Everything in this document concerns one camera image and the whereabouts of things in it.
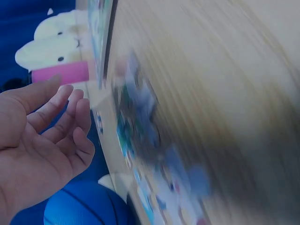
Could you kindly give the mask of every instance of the colorful image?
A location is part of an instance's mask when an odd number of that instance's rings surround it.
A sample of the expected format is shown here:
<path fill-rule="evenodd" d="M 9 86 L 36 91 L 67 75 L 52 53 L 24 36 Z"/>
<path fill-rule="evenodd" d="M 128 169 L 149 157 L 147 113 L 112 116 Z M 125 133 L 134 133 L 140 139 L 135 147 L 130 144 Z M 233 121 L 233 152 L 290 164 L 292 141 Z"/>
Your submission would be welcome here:
<path fill-rule="evenodd" d="M 101 135 L 103 135 L 103 123 L 101 119 L 101 114 L 96 111 L 96 121 L 97 121 L 97 129 Z"/>
<path fill-rule="evenodd" d="M 197 182 L 190 181 L 195 178 L 193 174 L 200 177 Z M 203 210 L 197 201 L 203 196 L 204 189 L 209 188 L 208 180 L 203 177 L 201 167 L 186 172 L 175 146 L 172 146 L 165 160 L 153 168 L 152 176 L 156 185 L 155 193 L 149 187 L 147 179 L 141 178 L 139 197 L 143 198 L 142 202 L 146 205 L 148 214 L 151 209 L 150 220 L 153 224 L 206 224 Z M 199 190 L 194 191 L 194 188 L 200 188 L 202 193 L 200 194 Z"/>
<path fill-rule="evenodd" d="M 113 0 L 89 0 L 88 17 L 99 88 L 106 81 L 104 59 Z"/>
<path fill-rule="evenodd" d="M 122 154 L 125 158 L 127 166 L 130 169 L 133 166 L 133 161 L 135 159 L 135 147 L 131 141 L 131 136 L 133 135 L 133 125 L 129 118 L 124 118 L 122 113 L 120 113 L 118 119 L 117 135 Z"/>

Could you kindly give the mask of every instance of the blue fabric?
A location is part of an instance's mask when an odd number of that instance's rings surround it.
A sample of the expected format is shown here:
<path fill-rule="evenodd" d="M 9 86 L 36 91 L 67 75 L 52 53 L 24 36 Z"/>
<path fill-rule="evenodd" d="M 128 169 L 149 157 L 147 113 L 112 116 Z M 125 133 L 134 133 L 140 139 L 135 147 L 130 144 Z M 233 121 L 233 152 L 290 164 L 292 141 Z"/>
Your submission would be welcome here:
<path fill-rule="evenodd" d="M 15 62 L 15 53 L 23 45 L 33 40 L 36 27 L 49 16 L 75 9 L 75 0 L 1 0 L 0 1 L 0 86 L 12 78 L 28 79 L 28 70 Z M 99 144 L 96 125 L 93 122 L 88 137 L 94 142 L 96 154 L 90 167 L 74 180 L 97 181 L 108 174 L 104 155 Z M 18 213 L 11 225 L 43 225 L 47 201 L 41 202 Z"/>
<path fill-rule="evenodd" d="M 52 196 L 44 222 L 49 225 L 135 224 L 126 203 L 115 192 L 92 181 L 72 182 Z"/>

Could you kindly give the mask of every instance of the wooden surface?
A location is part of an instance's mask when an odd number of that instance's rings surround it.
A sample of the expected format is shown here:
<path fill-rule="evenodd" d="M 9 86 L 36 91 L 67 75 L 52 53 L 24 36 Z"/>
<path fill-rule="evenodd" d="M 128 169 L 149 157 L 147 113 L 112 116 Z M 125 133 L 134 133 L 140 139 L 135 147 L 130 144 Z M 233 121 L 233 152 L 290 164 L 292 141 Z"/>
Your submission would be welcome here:
<path fill-rule="evenodd" d="M 300 223 L 300 1 L 119 0 L 108 79 L 134 49 L 154 122 L 206 164 L 213 225 Z"/>

